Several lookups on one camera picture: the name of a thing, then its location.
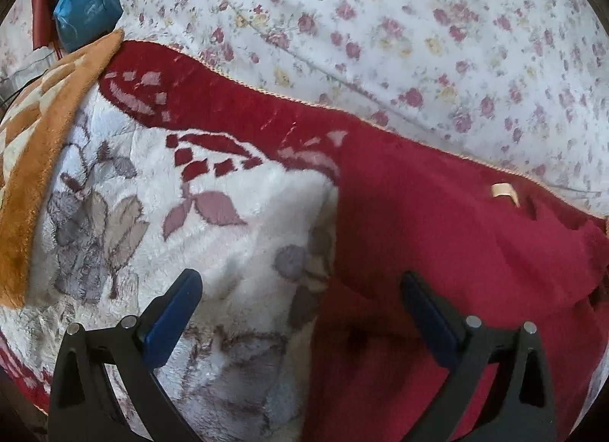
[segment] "blue gripper pad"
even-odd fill
[[[163,295],[153,299],[139,321],[142,359],[152,370],[167,363],[203,295],[199,272],[185,269]]]

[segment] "red blanket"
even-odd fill
[[[153,75],[134,80],[143,67]],[[150,85],[157,79],[168,91],[162,97]],[[569,433],[607,344],[609,307],[588,298],[609,264],[603,220],[524,178],[340,111],[262,94],[159,45],[126,42],[100,88],[148,127],[227,132],[289,169],[317,169],[339,185],[336,274],[312,344],[304,442],[397,442],[438,391],[446,371],[399,302],[405,270],[490,326],[534,321],[560,438]],[[491,196],[491,185],[505,182],[520,208]],[[492,375],[489,368],[459,433],[475,422]]]

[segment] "blue plastic bag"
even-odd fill
[[[62,46],[74,52],[111,32],[121,14],[119,0],[59,0],[53,18]]]

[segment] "floral bedsheet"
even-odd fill
[[[16,0],[0,24],[0,79],[19,70],[32,49],[32,0]]]
[[[609,212],[609,41],[587,0],[122,2],[127,38]]]

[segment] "metal screw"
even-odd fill
[[[68,328],[66,329],[66,332],[68,333],[68,335],[74,335],[78,331],[80,331],[80,324],[76,323],[76,322],[71,323],[70,325],[68,325]]]
[[[476,315],[470,315],[465,319],[465,323],[470,326],[472,329],[477,329],[482,326],[482,320],[478,318]]]
[[[535,325],[533,322],[525,322],[525,331],[527,331],[529,334],[534,334],[535,332],[537,332],[537,325]]]
[[[125,318],[123,318],[121,320],[121,327],[123,327],[123,329],[130,329],[131,327],[135,326],[135,324],[138,322],[138,317],[135,315],[127,315]]]

